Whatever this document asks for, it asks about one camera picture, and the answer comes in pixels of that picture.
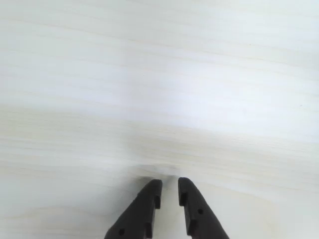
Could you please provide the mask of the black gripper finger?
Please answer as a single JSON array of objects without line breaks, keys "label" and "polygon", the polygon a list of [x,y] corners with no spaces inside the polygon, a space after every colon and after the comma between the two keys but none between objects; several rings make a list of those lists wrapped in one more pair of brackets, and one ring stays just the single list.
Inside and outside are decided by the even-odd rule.
[{"label": "black gripper finger", "polygon": [[106,232],[106,239],[151,239],[156,209],[160,209],[162,180],[153,179]]},{"label": "black gripper finger", "polygon": [[186,177],[178,179],[179,205],[184,207],[186,233],[193,239],[227,239],[229,236],[205,198]]}]

